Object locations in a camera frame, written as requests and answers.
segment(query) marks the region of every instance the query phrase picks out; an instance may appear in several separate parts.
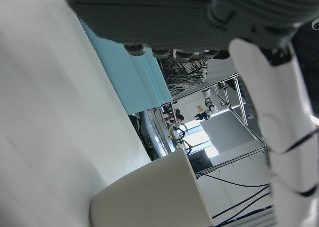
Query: black cable on floor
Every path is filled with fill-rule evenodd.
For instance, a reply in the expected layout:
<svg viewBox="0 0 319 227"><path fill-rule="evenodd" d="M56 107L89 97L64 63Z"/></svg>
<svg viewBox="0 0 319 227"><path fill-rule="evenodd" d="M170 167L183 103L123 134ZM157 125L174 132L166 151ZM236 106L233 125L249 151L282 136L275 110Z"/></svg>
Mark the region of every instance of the black cable on floor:
<svg viewBox="0 0 319 227"><path fill-rule="evenodd" d="M240 213L242 213L245 209L249 208L250 206L252 206L254 203L256 203L257 201L259 201L261 198L264 198L265 196L269 195L270 192L262 195L261 197L258 197L257 199L255 199L252 203L250 203L249 205L247 205L245 208L243 208L240 212L238 212L237 214L233 215L232 217L228 218L227 220L223 221L222 223L220 223L219 225L215 226L215 227L220 227L224 224L227 224L228 221L230 221L232 218L238 216Z"/></svg>
<svg viewBox="0 0 319 227"><path fill-rule="evenodd" d="M250 196L250 197L244 199L243 201L239 202L238 204L235 204L234 206L232 206L232 207L230 207L230 208L228 208L228 209L226 209L226 210L224 210L224 211L222 211L222 212L216 214L215 216L212 217L212 219L214 219L214 218L216 218L216 217L222 215L223 213L225 213L225 212L227 212L227 211L229 211L229 210L231 210L231 209L233 209L233 208L235 208L235 207L241 205L242 203L245 203L246 201L250 200L251 198L254 198L256 195L258 195L259 193L261 193L262 191L264 191L264 190L267 189L268 187L269 187L269 186L267 186L267 187L261 189L260 191L256 192L256 193L253 194L252 196Z"/></svg>
<svg viewBox="0 0 319 227"><path fill-rule="evenodd" d="M210 176L210 175L207 175L207 174L203 174L203 173L200 173L200 172L197 172L196 174L203 175L203 176L208 176L208 177L210 177L210 178L213 178L213 179L216 179L216 180L219 180L219 181L227 182L227 183L229 183L229 184L233 184L233 185L236 185L236 186L242 186L242 187L263 187L263 186L269 186L269 184L256 185L256 186L242 185L242 184L238 184L238 183L226 181L226 180L223 180L223 179L214 177L214 176Z"/></svg>
<svg viewBox="0 0 319 227"><path fill-rule="evenodd" d="M273 207L273 206L267 206L267 207L264 207L264 208L262 208L262 209L258 209L258 210L251 211L251 212L249 212L249 213L247 213L247 214L245 214L245 215L243 215L243 216L240 216L240 217L238 217L238 218L232 219L232 220L230 220L230 221L228 221L228 222L226 222L226 223L223 223L223 224L221 224L221 225L222 225L222 226L228 225L228 224L230 224L230 223L233 223L233 222L235 222L235 221L239 221L239 220L241 220L241 219L244 219L244 218L246 218L246 217L248 217L248 216L252 216L252 215L254 215L254 214L260 213L260 212L265 211L265 210L267 210L267 209L270 209L270 208L272 208L272 207Z"/></svg>

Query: window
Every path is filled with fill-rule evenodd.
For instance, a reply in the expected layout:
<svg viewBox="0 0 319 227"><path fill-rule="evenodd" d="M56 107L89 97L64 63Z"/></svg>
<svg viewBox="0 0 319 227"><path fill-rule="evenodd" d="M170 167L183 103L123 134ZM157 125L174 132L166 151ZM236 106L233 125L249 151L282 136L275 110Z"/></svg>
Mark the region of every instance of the window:
<svg viewBox="0 0 319 227"><path fill-rule="evenodd" d="M192 153L205 150L208 158L218 155L218 151L209 139L207 133L204 131L203 127L200 125L198 120L193 120L185 123L188 128L183 140L185 140L192 147ZM189 148L189 145L184 142L185 147Z"/></svg>

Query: striped clothing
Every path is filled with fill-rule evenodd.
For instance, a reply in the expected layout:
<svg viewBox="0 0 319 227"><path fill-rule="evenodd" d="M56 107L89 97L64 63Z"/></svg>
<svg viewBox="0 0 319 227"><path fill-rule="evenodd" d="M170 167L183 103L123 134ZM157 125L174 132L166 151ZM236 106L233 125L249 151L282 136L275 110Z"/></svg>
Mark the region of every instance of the striped clothing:
<svg viewBox="0 0 319 227"><path fill-rule="evenodd" d="M160 61L163 69L169 73L166 84L173 99L183 91L197 87L206 79L207 60L177 63L171 54Z"/></svg>

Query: white robot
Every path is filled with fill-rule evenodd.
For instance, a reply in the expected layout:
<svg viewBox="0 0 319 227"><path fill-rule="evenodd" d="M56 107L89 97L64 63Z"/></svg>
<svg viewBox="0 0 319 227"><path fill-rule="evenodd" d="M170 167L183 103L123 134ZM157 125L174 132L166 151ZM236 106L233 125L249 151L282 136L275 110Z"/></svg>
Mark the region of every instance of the white robot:
<svg viewBox="0 0 319 227"><path fill-rule="evenodd" d="M205 98L205 105L206 105L207 109L202 113L198 113L195 116L195 118L196 118L196 120L203 120L204 119L204 120L208 121L212 114L215 114L218 112L218 108L213 104L213 102L210 99L210 88L203 90L202 93L203 93L203 96Z"/></svg>

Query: white table surface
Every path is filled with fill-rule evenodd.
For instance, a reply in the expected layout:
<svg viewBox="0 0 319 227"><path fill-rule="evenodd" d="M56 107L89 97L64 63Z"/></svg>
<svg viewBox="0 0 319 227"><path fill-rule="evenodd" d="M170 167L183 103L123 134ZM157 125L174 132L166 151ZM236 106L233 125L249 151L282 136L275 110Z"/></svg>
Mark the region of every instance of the white table surface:
<svg viewBox="0 0 319 227"><path fill-rule="evenodd" d="M91 199L150 160L65 1L0 10L0 226L90 226Z"/></svg>

